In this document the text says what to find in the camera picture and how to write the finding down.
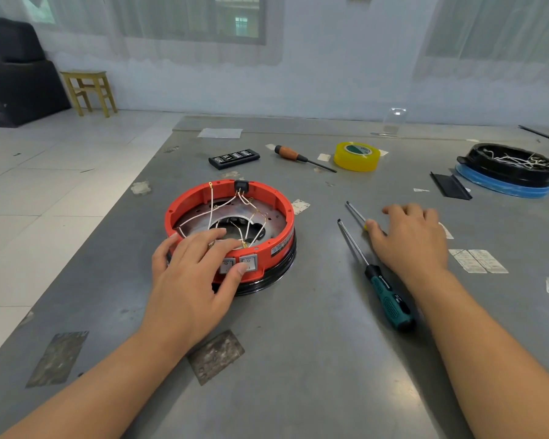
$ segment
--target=tiled floor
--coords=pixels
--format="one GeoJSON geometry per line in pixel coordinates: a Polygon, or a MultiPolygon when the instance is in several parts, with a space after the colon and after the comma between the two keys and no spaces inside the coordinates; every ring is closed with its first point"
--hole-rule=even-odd
{"type": "Polygon", "coordinates": [[[182,116],[67,110],[0,128],[0,346],[182,116]]]}

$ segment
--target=green screwdriver handle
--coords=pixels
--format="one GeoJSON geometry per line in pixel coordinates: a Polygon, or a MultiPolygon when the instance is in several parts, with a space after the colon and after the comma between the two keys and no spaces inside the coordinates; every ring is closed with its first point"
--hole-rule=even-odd
{"type": "Polygon", "coordinates": [[[400,295],[396,294],[382,277],[382,271],[377,265],[368,265],[364,271],[366,278],[372,283],[372,287],[381,301],[382,310],[390,324],[397,331],[407,332],[415,327],[415,319],[411,310],[400,295]]]}

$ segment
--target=white wall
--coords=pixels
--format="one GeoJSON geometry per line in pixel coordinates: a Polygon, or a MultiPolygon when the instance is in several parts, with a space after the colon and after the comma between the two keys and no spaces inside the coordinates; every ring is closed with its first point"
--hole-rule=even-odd
{"type": "Polygon", "coordinates": [[[413,83],[438,2],[285,0],[282,55],[270,66],[51,57],[107,70],[122,109],[378,120],[405,106],[411,122],[549,125],[548,87],[413,83]]]}

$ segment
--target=wooden screwdriver handle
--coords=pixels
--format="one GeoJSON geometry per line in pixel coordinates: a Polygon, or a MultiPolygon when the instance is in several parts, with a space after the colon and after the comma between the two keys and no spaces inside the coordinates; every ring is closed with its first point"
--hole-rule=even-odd
{"type": "Polygon", "coordinates": [[[280,155],[284,159],[295,160],[295,161],[299,156],[298,152],[295,152],[291,148],[287,148],[286,146],[280,146],[280,145],[275,146],[274,152],[276,152],[278,155],[280,155]]]}

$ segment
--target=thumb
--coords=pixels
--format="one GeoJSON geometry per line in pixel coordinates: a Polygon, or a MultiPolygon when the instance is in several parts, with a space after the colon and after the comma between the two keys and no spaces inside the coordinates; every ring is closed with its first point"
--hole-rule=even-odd
{"type": "Polygon", "coordinates": [[[220,289],[215,295],[215,301],[220,309],[220,312],[222,313],[222,317],[226,314],[228,308],[230,308],[230,304],[234,299],[238,285],[240,285],[242,276],[247,269],[248,265],[243,262],[235,264],[230,268],[230,271],[228,271],[224,281],[220,285],[220,289]]]}
{"type": "Polygon", "coordinates": [[[381,227],[373,220],[366,221],[366,228],[370,236],[370,242],[374,251],[379,252],[386,243],[386,235],[382,232],[381,227]]]}

